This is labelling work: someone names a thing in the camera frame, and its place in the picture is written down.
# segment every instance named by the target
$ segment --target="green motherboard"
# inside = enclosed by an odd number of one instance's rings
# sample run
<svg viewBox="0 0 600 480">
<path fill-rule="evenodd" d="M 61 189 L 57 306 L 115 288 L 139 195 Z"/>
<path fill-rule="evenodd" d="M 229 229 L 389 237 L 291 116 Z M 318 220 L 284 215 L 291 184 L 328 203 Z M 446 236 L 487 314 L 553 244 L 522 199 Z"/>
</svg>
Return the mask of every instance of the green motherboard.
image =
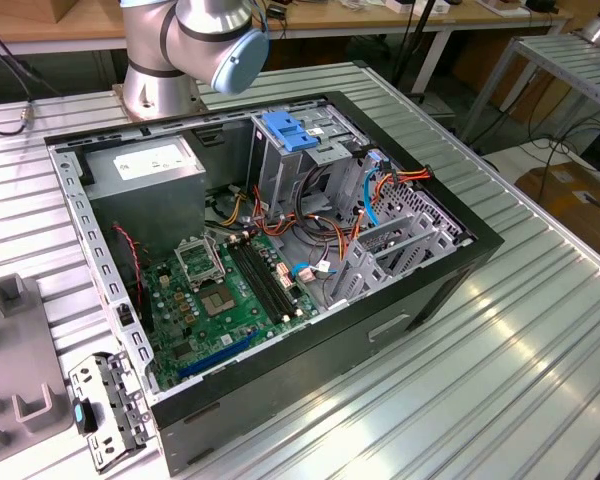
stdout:
<svg viewBox="0 0 600 480">
<path fill-rule="evenodd" d="M 262 297 L 262 290 L 256 290 L 260 297 L 254 293 L 252 286 L 258 287 L 252 283 L 254 272 L 243 272 L 239 266 L 249 270 L 249 265 L 230 251 L 230 245 L 211 245 L 224 269 L 224 275 L 216 275 L 213 281 L 194 287 L 190 283 L 192 276 L 213 268 L 209 250 L 199 247 L 182 255 L 187 273 L 175 254 L 142 272 L 151 298 L 153 329 L 147 329 L 147 335 L 155 356 L 153 372 L 162 390 L 180 383 L 189 371 L 204 371 L 318 314 L 301 284 L 281 284 L 276 266 L 284 262 L 266 236 L 251 238 L 250 252 L 257 252 L 266 267 L 257 271 L 256 278 L 270 275 L 267 281 L 277 282 L 293 303 L 296 315 L 283 321 L 267 313 L 269 299 Z"/>
</svg>

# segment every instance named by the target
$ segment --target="metal workbench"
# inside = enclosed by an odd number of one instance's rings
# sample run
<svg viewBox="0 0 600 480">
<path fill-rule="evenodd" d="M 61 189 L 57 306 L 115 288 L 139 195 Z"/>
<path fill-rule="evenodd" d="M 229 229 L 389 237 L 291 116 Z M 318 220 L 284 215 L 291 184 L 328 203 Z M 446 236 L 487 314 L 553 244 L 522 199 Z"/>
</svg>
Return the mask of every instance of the metal workbench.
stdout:
<svg viewBox="0 0 600 480">
<path fill-rule="evenodd" d="M 462 140 L 466 141 L 469 137 L 482 110 L 502 77 L 507 73 L 507 69 L 516 55 L 528 59 L 529 65 L 501 108 L 506 109 L 511 104 L 513 97 L 520 94 L 524 85 L 538 68 L 563 80 L 580 94 L 565 115 L 567 121 L 556 132 L 556 136 L 559 137 L 573 123 L 578 110 L 584 105 L 587 98 L 600 105 L 600 47 L 590 44 L 575 34 L 514 38 L 502 53 L 487 83 L 474 101 L 467 121 L 460 132 Z"/>
<path fill-rule="evenodd" d="M 505 239 L 408 338 L 220 448 L 181 478 L 592 478 L 600 470 L 600 258 L 386 82 L 353 64 L 260 75 L 211 108 L 342 90 Z M 0 127 L 21 105 L 0 106 Z M 35 277 L 64 372 L 114 350 L 42 138 L 126 122 L 110 93 L 46 100 L 0 138 L 0 275 Z M 75 428 L 0 478 L 90 478 Z M 163 478 L 155 443 L 109 477 Z"/>
</svg>

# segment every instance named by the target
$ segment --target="ram slot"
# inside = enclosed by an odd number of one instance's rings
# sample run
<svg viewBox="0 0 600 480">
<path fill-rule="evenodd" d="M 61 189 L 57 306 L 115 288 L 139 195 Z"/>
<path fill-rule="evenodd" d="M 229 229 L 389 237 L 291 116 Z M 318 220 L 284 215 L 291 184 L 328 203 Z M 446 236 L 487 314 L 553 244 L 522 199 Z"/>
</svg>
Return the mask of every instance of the ram slot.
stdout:
<svg viewBox="0 0 600 480">
<path fill-rule="evenodd" d="M 232 245 L 229 254 L 271 321 L 278 324 L 285 315 L 291 318 L 294 314 L 291 301 L 253 248 L 250 245 Z"/>
</svg>

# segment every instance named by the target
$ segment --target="blue plastic clip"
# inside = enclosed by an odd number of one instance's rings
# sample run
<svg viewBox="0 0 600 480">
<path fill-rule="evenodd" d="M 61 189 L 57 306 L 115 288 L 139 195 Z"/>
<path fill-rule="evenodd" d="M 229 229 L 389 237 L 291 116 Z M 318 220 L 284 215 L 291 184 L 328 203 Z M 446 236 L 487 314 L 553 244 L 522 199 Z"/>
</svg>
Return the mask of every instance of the blue plastic clip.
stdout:
<svg viewBox="0 0 600 480">
<path fill-rule="evenodd" d="M 318 139 L 309 135 L 298 120 L 287 112 L 269 112 L 262 114 L 267 128 L 284 143 L 289 152 L 297 152 L 318 145 Z"/>
</svg>

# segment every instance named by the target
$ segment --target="motherboard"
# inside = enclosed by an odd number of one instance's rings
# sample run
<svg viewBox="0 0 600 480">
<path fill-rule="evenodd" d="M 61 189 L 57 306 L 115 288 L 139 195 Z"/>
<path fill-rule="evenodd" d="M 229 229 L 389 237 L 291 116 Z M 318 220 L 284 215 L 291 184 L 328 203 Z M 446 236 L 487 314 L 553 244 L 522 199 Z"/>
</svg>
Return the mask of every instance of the motherboard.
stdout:
<svg viewBox="0 0 600 480">
<path fill-rule="evenodd" d="M 257 234 L 216 245 L 183 243 L 143 271 L 151 299 L 160 388 L 171 388 L 318 314 L 270 240 Z"/>
</svg>

